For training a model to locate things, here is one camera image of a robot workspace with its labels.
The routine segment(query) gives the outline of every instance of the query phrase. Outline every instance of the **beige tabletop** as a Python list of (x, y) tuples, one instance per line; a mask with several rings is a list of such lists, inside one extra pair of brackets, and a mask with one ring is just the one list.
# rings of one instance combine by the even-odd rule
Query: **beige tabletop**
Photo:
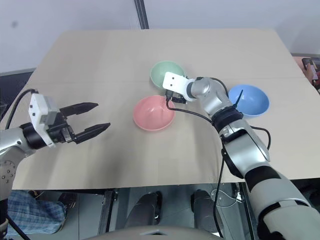
[[(236, 37), (230, 40), (232, 32), (239, 41)], [(177, 43), (177, 33), (193, 38), (196, 41), (194, 47), (191, 47), (191, 40), (187, 38), (188, 47), (182, 51), (180, 45), (184, 43)], [(165, 44), (161, 45), (172, 35), (175, 38), (170, 42), (171, 45), (180, 46), (176, 54), (176, 48), (169, 51)], [(212, 45), (207, 40), (208, 36), (215, 39)], [(251, 43), (253, 47), (250, 50), (248, 41), (244, 40), (259, 36), (260, 41)], [(125, 50), (119, 48), (116, 39)], [(221, 44), (226, 44), (220, 50), (216, 46), (217, 39)], [(109, 46), (109, 41), (114, 43), (113, 47)], [(142, 44), (140, 47), (137, 47), (137, 41)], [(124, 42), (127, 45), (133, 42), (134, 47), (126, 46)], [(206, 47), (199, 45), (199, 42), (206, 42)], [(99, 56), (98, 43), (104, 46)], [(277, 49), (273, 57), (269, 53), (272, 45)], [(264, 61), (264, 67), (256, 59), (252, 64), (260, 68), (259, 72), (251, 65), (248, 65), (248, 71), (241, 70), (236, 63), (229, 63), (229, 67), (225, 68), (223, 61), (213, 57), (211, 49), (215, 48), (216, 55), (222, 57), (224, 49), (226, 53), (229, 52), (226, 46), (232, 46), (233, 51), (238, 49), (235, 51), (237, 54), (233, 53), (234, 59), (241, 59), (241, 54), (245, 61), (251, 55), (256, 55), (259, 61)], [(90, 55), (89, 49), (96, 49), (96, 53)], [(116, 55), (115, 49), (118, 49), (119, 55)], [(180, 54), (186, 51), (192, 51), (196, 57), (181, 58)], [(40, 149), (21, 162), (13, 187), (104, 189), (217, 182), (221, 143), (214, 128), (206, 121), (177, 112), (168, 128), (152, 133), (139, 129), (133, 122), (133, 108), (140, 99), (163, 94), (150, 82), (149, 71), (155, 62), (164, 59), (178, 62), (190, 77), (220, 77), (228, 88), (237, 84), (252, 84), (265, 91), (270, 99), (268, 112), (248, 121), (270, 131), (272, 166), (290, 179), (319, 177), (320, 129), (310, 126), (320, 123), (320, 109), (317, 108), (320, 97), (307, 79), (301, 76), (301, 70), (273, 31), (93, 31), (64, 34), (32, 75), (25, 89), (37, 88), (41, 94), (53, 97), (60, 107), (81, 102), (99, 103), (88, 113), (68, 118), (75, 132), (99, 123), (111, 122), (111, 127), (79, 145), (65, 143), (57, 148)], [(12, 127), (29, 121), (28, 105), (29, 99), (26, 97), (19, 106)], [(176, 104), (176, 107), (203, 113), (198, 102), (187, 106)], [(257, 133), (267, 142), (263, 132)], [(222, 181), (239, 182), (240, 179), (231, 175), (225, 167)]]

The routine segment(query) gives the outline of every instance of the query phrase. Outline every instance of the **person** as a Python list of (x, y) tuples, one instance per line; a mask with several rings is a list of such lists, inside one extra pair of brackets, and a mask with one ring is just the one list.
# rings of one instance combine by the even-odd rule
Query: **person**
[[(76, 193), (62, 193), (58, 201), (40, 200), (36, 191), (13, 190), (8, 215), (25, 234), (54, 234), (62, 229), (68, 210), (76, 205)], [(18, 233), (8, 226), (7, 236)]]

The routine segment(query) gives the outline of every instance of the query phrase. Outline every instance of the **plaid shirt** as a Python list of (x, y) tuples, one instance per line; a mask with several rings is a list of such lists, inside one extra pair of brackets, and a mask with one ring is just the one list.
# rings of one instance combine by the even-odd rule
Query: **plaid shirt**
[[(66, 219), (62, 202), (34, 199), (28, 191), (13, 190), (8, 198), (8, 215), (25, 234), (53, 234)], [(9, 225), (8, 236), (17, 235)]]

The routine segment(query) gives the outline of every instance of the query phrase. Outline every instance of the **blue bowl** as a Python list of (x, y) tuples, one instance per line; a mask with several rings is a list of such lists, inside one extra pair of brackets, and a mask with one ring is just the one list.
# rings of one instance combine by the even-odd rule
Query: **blue bowl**
[(236, 109), (243, 115), (256, 117), (268, 110), (270, 105), (268, 96), (256, 86), (246, 84), (240, 84), (230, 89), (229, 99), (233, 104), (236, 103), (241, 90), (243, 93)]

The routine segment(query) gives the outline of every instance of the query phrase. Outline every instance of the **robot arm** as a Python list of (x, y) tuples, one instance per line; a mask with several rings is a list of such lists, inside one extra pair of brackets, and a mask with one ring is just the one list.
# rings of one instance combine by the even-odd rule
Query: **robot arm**
[(83, 102), (58, 109), (55, 102), (38, 93), (31, 95), (31, 122), (16, 128), (0, 130), (0, 239), (7, 233), (8, 197), (12, 191), (19, 163), (36, 150), (56, 143), (82, 143), (105, 131), (110, 123), (97, 124), (75, 134), (67, 117), (79, 115), (98, 106)]
[(209, 77), (194, 80), (167, 72), (163, 87), (186, 100), (198, 99), (210, 116), (222, 141), (225, 163), (246, 182), (261, 239), (320, 239), (318, 211), (270, 166), (268, 149), (230, 102), (222, 84)]

